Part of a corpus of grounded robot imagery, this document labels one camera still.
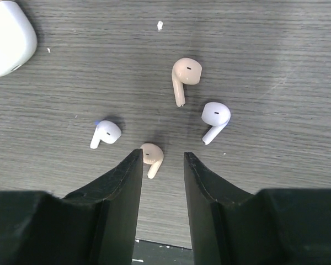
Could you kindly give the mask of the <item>beige earbud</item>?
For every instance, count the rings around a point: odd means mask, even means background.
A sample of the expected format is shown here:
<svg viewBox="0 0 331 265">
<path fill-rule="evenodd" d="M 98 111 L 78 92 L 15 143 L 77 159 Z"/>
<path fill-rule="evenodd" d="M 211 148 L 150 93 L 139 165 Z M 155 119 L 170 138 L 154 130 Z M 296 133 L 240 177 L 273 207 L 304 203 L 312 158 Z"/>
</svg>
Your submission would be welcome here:
<svg viewBox="0 0 331 265">
<path fill-rule="evenodd" d="M 159 146 L 152 143 L 144 143 L 140 148 L 143 151 L 143 162 L 150 165 L 147 177 L 153 179 L 163 163 L 164 153 Z"/>
<path fill-rule="evenodd" d="M 200 82 L 202 66 L 194 59 L 184 57 L 172 68 L 172 84 L 177 107 L 185 105 L 184 84 L 196 85 Z"/>
</svg>

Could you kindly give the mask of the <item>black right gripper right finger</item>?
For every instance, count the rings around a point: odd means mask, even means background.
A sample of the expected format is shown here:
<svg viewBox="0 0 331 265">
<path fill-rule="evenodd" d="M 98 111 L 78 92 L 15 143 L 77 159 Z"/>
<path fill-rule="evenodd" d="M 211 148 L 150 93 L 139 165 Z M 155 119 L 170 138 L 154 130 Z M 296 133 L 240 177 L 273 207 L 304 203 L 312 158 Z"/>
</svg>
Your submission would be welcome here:
<svg viewBox="0 0 331 265">
<path fill-rule="evenodd" d="M 250 194 L 184 154 L 195 264 L 331 264 L 331 189 Z"/>
</svg>

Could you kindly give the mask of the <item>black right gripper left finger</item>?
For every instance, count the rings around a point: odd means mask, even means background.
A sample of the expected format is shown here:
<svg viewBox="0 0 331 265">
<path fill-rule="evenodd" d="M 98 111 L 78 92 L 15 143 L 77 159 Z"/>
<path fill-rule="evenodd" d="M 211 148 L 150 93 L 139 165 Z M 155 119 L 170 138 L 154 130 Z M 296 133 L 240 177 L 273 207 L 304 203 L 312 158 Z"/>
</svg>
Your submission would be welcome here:
<svg viewBox="0 0 331 265">
<path fill-rule="evenodd" d="M 58 198 L 0 191 L 0 264 L 131 264 L 143 153 Z"/>
</svg>

